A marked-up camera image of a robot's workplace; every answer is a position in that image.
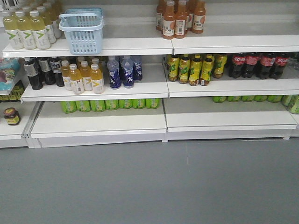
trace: jar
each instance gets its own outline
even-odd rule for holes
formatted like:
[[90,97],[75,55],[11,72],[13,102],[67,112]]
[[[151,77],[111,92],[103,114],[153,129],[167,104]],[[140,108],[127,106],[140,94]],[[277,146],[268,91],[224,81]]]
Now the jar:
[[17,125],[21,121],[19,113],[13,107],[4,110],[4,118],[9,125]]

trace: beverage bottle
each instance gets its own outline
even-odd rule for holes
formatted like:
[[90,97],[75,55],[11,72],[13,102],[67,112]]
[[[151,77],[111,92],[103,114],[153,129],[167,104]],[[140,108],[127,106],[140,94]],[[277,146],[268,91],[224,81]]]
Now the beverage bottle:
[[38,74],[38,69],[35,65],[35,61],[31,60],[30,57],[25,58],[24,70],[25,74],[28,76],[32,89],[40,90],[43,87],[43,84]]
[[39,6],[36,9],[39,12],[40,16],[42,17],[42,19],[45,23],[49,42],[50,43],[55,43],[56,42],[56,37],[54,35],[54,30],[53,30],[53,27],[52,27],[52,21],[50,19],[49,14],[46,13],[46,8],[44,6]]
[[134,62],[131,60],[130,55],[124,56],[121,66],[125,76],[123,80],[123,85],[125,88],[132,88],[134,86],[134,79],[133,79]]
[[3,25],[8,34],[9,43],[13,49],[21,49],[24,47],[21,38],[18,34],[17,19],[11,16],[9,11],[3,11]]
[[55,75],[51,69],[50,59],[48,57],[41,57],[38,60],[41,67],[41,73],[45,79],[47,85],[52,85],[55,83]]
[[64,86],[64,80],[61,71],[61,60],[58,57],[52,57],[50,59],[50,65],[55,75],[56,85],[59,87]]
[[270,69],[273,66],[276,58],[275,52],[263,53],[261,58],[261,69],[258,73],[260,79],[266,79],[269,77]]
[[279,79],[288,62],[290,54],[288,52],[279,52],[275,58],[273,67],[270,70],[270,78]]
[[142,80],[142,57],[141,55],[132,55],[133,66],[133,79],[136,82]]
[[242,77],[251,78],[254,73],[254,67],[259,59],[259,53],[248,53],[246,56],[246,61],[241,69]]
[[182,39],[186,36],[185,28],[186,28],[186,0],[178,1],[178,11],[175,15],[175,29],[174,29],[174,37],[178,39]]
[[61,62],[61,72],[64,80],[64,87],[66,90],[71,90],[71,79],[70,79],[70,63],[67,60]]
[[71,89],[75,94],[82,94],[84,92],[83,81],[79,69],[76,64],[70,64],[70,79]]
[[238,78],[241,76],[241,68],[245,64],[245,53],[234,53],[232,58],[232,64],[229,68],[229,77]]
[[172,39],[174,36],[174,28],[176,24],[175,14],[174,14],[174,1],[168,0],[166,2],[166,10],[164,13],[163,20],[163,38]]
[[116,61],[115,56],[109,56],[107,68],[110,77],[110,87],[114,90],[119,89],[121,86],[121,78],[119,73],[119,63]]
[[92,64],[91,78],[92,78],[93,92],[95,94],[101,94],[102,92],[104,92],[103,73],[99,69],[98,64]]
[[17,16],[18,34],[24,44],[24,48],[27,50],[35,49],[36,43],[32,34],[30,19],[25,16],[23,11],[16,11],[15,15]]
[[205,23],[205,19],[206,19],[205,2],[198,1],[196,8],[194,10],[192,32],[196,34],[201,34],[204,31],[203,25]]

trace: blue plastic basket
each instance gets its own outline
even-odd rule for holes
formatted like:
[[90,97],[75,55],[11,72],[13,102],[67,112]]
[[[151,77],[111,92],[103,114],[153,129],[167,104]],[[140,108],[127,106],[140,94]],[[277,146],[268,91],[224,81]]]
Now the blue plastic basket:
[[72,54],[92,55],[102,51],[102,10],[72,9],[59,17],[59,28],[64,31]]

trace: cola bottle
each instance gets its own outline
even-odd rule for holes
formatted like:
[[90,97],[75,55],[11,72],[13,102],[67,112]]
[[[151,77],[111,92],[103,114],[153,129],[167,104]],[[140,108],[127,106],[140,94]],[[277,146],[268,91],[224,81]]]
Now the cola bottle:
[[266,79],[270,75],[270,69],[273,66],[276,58],[275,52],[263,53],[261,58],[261,69],[258,73],[260,79]]
[[275,58],[273,67],[270,70],[270,78],[279,79],[290,57],[288,52],[279,52]]
[[259,59],[259,53],[249,53],[246,56],[246,62],[242,67],[241,74],[244,78],[251,78],[253,75],[254,67]]
[[232,64],[229,68],[229,77],[238,78],[241,76],[241,68],[246,61],[245,53],[234,53]]

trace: gray floor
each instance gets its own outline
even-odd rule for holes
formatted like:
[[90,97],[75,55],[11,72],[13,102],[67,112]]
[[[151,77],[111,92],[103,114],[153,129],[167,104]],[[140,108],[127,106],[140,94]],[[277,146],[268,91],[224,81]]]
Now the gray floor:
[[298,224],[299,139],[0,150],[1,224]]

